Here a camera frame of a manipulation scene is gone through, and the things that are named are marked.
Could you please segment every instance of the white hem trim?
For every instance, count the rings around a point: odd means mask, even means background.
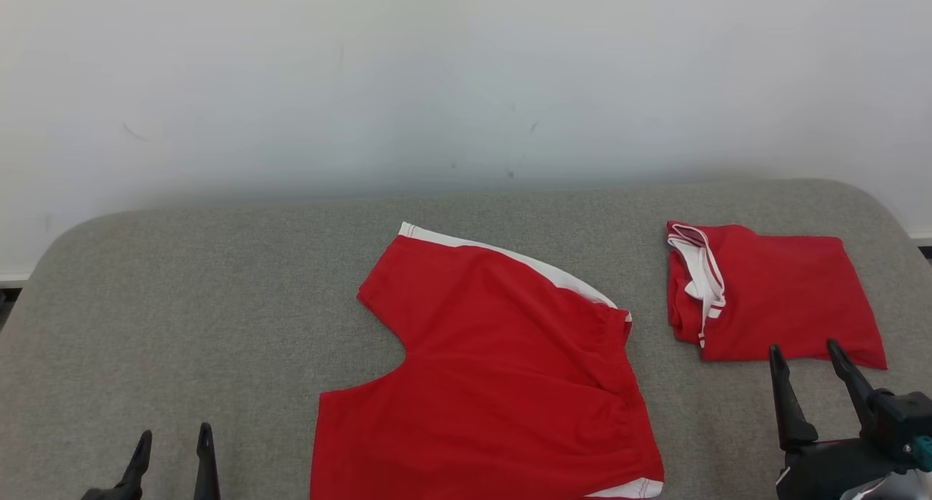
[[[482,244],[482,242],[462,240],[453,236],[439,234],[439,232],[428,231],[428,229],[419,228],[416,225],[412,225],[408,222],[402,223],[402,228],[399,229],[398,234],[399,236],[406,236],[408,238],[414,238],[424,242],[434,242],[434,244],[447,245],[447,247],[462,247],[463,245],[469,245],[470,247],[482,247],[497,251],[509,258],[520,261],[522,264],[527,265],[527,267],[532,268],[534,271],[538,271],[542,277],[550,280],[554,285],[556,285],[556,287],[569,289],[576,294],[581,295],[583,298],[586,298],[586,300],[595,303],[603,303],[608,305],[610,308],[618,309],[618,306],[615,305],[615,302],[609,300],[609,297],[606,295],[596,291],[592,285],[586,284],[586,282],[583,282],[579,278],[573,277],[573,275],[569,274],[569,272],[563,271],[562,269],[557,269],[549,263],[539,261],[539,259],[526,257],[525,255],[520,255],[516,252],[509,251],[508,249],[494,247],[493,245]],[[630,312],[625,318],[625,321],[631,321]]]
[[[699,331],[699,347],[706,347],[706,318],[718,318],[725,308],[725,278],[719,271],[708,236],[695,227],[675,223],[666,242],[679,251],[692,281],[683,291],[695,300],[702,301],[702,328]]]
[[[662,490],[662,481],[638,479],[598,493],[586,494],[586,498],[653,498]]]

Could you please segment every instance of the red t-shirt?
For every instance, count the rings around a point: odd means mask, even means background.
[[[835,338],[852,361],[886,369],[871,304],[842,241],[832,236],[762,236],[740,225],[667,222],[670,324],[702,358],[829,359]]]
[[[532,258],[409,224],[363,283],[393,372],[320,395],[313,500],[659,494],[630,315]]]

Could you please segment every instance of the gray fabric surface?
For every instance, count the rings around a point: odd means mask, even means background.
[[[633,312],[663,498],[772,498],[767,365],[705,364],[666,322],[667,219],[840,236],[880,324],[877,386],[932,393],[932,270],[885,208],[822,180],[329,202],[99,218],[44,255],[0,332],[0,498],[76,499],[154,433],[146,498],[193,493],[201,421],[224,499],[307,497],[317,395],[403,349],[356,300],[401,221],[542,259]],[[858,431],[830,364],[791,364],[823,438]]]

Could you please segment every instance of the folded clothing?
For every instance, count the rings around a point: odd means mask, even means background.
[[[670,325],[703,360],[766,360],[772,344],[788,358],[828,360],[826,340],[836,338],[855,364],[886,369],[871,304],[840,239],[760,236],[740,225],[666,228]]]

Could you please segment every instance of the teal connector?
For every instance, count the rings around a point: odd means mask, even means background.
[[[932,472],[932,438],[913,438],[912,457],[918,462],[921,470],[926,473]]]

